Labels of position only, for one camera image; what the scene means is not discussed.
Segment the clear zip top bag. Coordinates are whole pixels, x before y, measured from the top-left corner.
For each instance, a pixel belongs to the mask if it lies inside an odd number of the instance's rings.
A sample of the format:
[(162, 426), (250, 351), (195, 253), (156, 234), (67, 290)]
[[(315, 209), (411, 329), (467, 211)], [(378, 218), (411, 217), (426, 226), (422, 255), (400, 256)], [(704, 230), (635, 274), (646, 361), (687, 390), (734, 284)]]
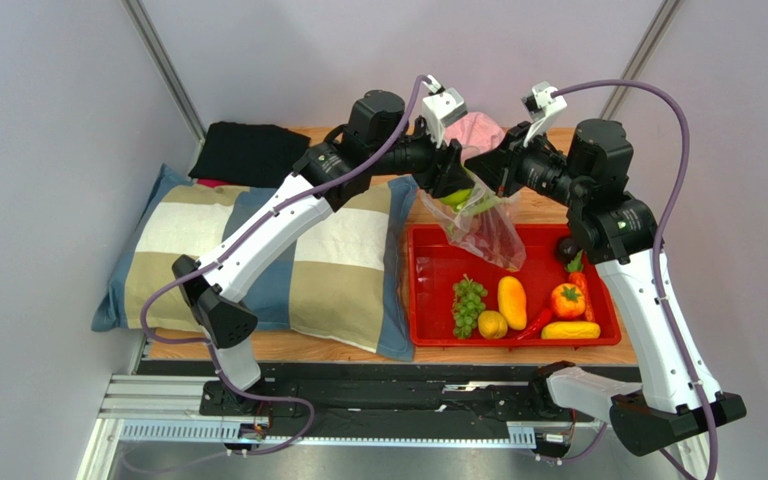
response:
[(509, 214), (512, 201), (496, 196), (475, 174), (468, 173), (468, 178), (470, 188), (446, 197), (421, 193), (423, 205), (450, 245), (506, 271), (519, 271), (527, 254)]

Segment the red toy lobster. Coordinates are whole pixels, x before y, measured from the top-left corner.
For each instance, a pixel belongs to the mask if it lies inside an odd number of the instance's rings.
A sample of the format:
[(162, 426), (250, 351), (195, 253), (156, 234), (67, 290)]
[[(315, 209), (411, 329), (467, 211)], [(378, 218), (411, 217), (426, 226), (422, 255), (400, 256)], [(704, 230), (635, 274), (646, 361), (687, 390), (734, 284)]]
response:
[(472, 218), (455, 240), (460, 248), (504, 270), (519, 271), (527, 258), (525, 245), (505, 216), (484, 212)]

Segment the green toy apple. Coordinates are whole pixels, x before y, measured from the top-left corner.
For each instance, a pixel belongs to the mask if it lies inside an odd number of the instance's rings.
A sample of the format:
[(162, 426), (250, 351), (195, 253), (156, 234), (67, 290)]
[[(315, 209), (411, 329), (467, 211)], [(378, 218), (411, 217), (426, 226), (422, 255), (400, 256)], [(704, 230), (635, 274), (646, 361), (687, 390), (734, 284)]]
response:
[(455, 208), (470, 198), (474, 186), (472, 174), (463, 167), (457, 167), (443, 179), (438, 200)]

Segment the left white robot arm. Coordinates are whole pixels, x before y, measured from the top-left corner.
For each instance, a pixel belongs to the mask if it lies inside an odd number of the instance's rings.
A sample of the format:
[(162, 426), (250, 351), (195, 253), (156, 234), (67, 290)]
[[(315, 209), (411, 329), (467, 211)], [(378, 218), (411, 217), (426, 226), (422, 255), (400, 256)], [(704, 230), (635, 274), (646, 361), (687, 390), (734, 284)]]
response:
[(203, 331), (223, 383), (233, 392), (261, 377), (250, 337), (257, 318), (243, 299), (257, 278), (303, 233), (365, 192), (376, 175), (411, 175), (432, 198), (463, 207), (474, 181), (462, 147), (446, 142), (467, 105), (453, 88), (434, 86), (409, 133), (411, 106), (383, 90), (357, 100), (347, 123), (310, 147), (277, 192), (232, 235), (199, 259), (173, 264), (175, 286)]

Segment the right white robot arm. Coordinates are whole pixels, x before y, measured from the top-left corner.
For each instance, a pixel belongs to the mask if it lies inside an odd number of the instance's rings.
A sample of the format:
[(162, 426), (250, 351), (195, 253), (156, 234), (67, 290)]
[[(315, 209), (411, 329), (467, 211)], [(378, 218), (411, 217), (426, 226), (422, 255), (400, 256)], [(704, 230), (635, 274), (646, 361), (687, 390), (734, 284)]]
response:
[(605, 422), (637, 456), (743, 418), (742, 398), (722, 390), (671, 301), (656, 219), (626, 189), (634, 149), (623, 126), (582, 121), (564, 152), (529, 130), (517, 125), (466, 166), (500, 196), (528, 188), (566, 207), (571, 235), (609, 291), (641, 377), (621, 382), (557, 362), (531, 379), (538, 410), (572, 409)]

